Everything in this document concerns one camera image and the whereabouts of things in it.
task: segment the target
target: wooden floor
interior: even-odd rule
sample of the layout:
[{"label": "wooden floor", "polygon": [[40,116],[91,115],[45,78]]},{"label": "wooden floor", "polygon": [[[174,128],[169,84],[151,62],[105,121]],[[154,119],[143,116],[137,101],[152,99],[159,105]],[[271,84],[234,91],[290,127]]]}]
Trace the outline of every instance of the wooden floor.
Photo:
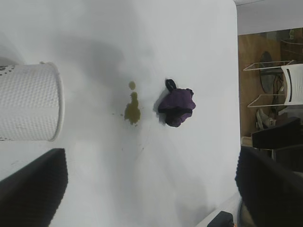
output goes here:
[{"label": "wooden floor", "polygon": [[[259,71],[243,71],[243,69],[254,62],[259,62],[265,51],[271,54],[273,61],[280,61],[280,42],[260,35],[240,35],[238,36],[238,47],[241,136],[250,136],[252,132],[256,131],[257,108],[248,108],[247,105],[264,92],[260,83]],[[266,105],[271,101],[270,98],[262,103]]]}]

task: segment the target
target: white tabletop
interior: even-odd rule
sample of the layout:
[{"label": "white tabletop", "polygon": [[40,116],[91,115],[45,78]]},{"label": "white tabletop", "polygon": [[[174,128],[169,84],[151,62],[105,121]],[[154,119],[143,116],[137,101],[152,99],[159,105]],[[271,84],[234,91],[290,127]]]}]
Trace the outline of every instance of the white tabletop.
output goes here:
[{"label": "white tabletop", "polygon": [[[66,113],[55,142],[3,142],[0,178],[65,148],[52,227],[194,226],[236,191],[237,13],[231,0],[3,0],[0,62],[54,62]],[[194,91],[179,128],[159,123],[165,78]],[[136,83],[141,119],[120,115]]]}]

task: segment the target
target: white plastic cup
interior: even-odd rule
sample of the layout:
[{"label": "white plastic cup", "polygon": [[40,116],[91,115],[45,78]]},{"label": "white plastic cup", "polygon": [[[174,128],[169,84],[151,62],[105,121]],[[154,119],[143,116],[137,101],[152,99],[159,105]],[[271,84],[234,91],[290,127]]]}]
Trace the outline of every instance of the white plastic cup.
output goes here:
[{"label": "white plastic cup", "polygon": [[0,140],[54,141],[63,118],[62,81],[53,63],[0,66]]}]

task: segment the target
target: green liquid spill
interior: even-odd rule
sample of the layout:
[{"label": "green liquid spill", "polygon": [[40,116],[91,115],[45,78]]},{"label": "green liquid spill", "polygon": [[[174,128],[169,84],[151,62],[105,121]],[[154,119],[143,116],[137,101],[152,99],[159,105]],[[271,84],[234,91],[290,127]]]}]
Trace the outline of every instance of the green liquid spill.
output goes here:
[{"label": "green liquid spill", "polygon": [[128,86],[131,90],[134,90],[136,88],[136,84],[133,81],[129,82]]},{"label": "green liquid spill", "polygon": [[139,101],[137,92],[131,94],[132,102],[127,104],[124,119],[129,120],[131,124],[137,123],[140,119]]}]

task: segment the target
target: purple fabric toy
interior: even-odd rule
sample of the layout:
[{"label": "purple fabric toy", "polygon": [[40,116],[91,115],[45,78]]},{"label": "purple fabric toy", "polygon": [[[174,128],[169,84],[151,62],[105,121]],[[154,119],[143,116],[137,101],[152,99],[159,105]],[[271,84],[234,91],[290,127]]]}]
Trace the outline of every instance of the purple fabric toy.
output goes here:
[{"label": "purple fabric toy", "polygon": [[188,117],[192,116],[193,109],[196,107],[192,99],[194,93],[188,88],[177,88],[172,79],[167,79],[165,85],[170,93],[160,103],[158,112],[166,114],[166,124],[179,127]]}]

